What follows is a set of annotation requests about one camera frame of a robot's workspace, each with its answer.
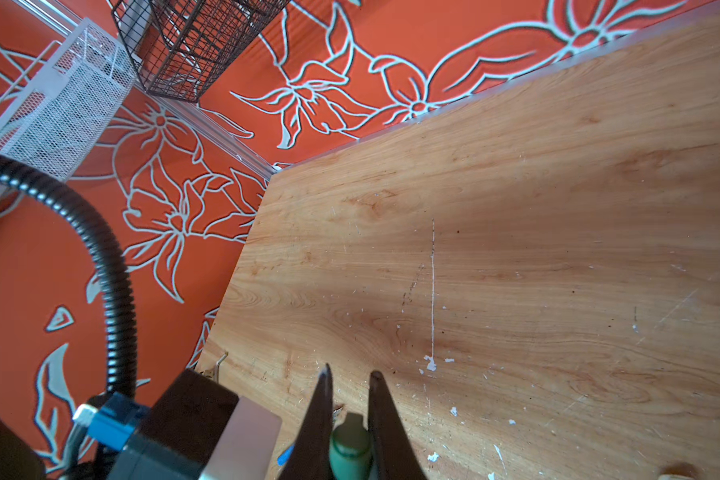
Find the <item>green pen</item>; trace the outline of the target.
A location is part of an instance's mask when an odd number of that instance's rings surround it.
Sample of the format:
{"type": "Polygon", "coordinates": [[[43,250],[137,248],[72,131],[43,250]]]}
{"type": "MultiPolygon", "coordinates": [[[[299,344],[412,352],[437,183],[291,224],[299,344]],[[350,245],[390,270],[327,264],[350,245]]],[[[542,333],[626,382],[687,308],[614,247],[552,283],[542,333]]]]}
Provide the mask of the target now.
{"type": "Polygon", "coordinates": [[[349,412],[330,437],[329,463],[336,480],[367,480],[372,464],[372,440],[363,416],[349,412]]]}

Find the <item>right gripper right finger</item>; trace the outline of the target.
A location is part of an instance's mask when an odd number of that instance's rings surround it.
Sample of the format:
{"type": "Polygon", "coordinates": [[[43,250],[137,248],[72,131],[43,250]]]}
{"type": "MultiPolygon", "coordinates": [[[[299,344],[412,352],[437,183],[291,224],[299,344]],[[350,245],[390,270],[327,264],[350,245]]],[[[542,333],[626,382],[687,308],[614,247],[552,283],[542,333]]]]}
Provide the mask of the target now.
{"type": "Polygon", "coordinates": [[[370,479],[426,478],[395,407],[383,374],[369,379],[368,430],[372,443],[370,479]]]}

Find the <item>beige pen cap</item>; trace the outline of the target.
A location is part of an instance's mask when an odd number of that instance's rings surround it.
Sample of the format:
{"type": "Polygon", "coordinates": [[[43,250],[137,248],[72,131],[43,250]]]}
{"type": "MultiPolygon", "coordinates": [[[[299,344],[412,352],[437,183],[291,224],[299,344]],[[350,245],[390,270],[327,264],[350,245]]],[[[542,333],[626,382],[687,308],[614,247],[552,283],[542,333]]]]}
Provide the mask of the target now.
{"type": "Polygon", "coordinates": [[[688,463],[676,463],[661,469],[658,480],[699,480],[696,467],[688,463]]]}

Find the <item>blue pen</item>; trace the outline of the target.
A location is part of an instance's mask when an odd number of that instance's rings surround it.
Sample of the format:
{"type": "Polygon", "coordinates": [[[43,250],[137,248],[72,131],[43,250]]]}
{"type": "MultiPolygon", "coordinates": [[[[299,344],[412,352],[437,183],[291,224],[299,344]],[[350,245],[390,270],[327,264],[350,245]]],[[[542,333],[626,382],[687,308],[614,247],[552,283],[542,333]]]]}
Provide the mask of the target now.
{"type": "Polygon", "coordinates": [[[276,463],[278,466],[282,467],[287,464],[287,462],[290,459],[290,456],[293,452],[293,449],[294,449],[294,445],[291,444],[277,457],[276,463]]]}

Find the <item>white mesh basket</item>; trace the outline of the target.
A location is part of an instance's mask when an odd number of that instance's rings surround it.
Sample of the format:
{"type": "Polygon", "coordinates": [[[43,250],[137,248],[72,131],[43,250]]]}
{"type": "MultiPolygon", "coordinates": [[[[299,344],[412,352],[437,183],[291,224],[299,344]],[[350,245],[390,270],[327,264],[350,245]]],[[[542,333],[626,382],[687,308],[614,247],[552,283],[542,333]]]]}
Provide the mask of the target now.
{"type": "Polygon", "coordinates": [[[16,82],[0,115],[0,154],[68,180],[134,81],[124,46],[83,19],[29,81],[16,82]]]}

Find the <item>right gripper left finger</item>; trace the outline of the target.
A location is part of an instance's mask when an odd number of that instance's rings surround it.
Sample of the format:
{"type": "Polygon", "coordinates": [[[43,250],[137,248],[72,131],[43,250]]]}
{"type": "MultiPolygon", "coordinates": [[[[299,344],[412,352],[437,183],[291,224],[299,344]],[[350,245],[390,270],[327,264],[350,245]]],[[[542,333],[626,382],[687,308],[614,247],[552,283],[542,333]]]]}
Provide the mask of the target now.
{"type": "Polygon", "coordinates": [[[333,379],[326,364],[318,376],[312,398],[279,479],[332,479],[329,462],[333,431],[333,379]]]}

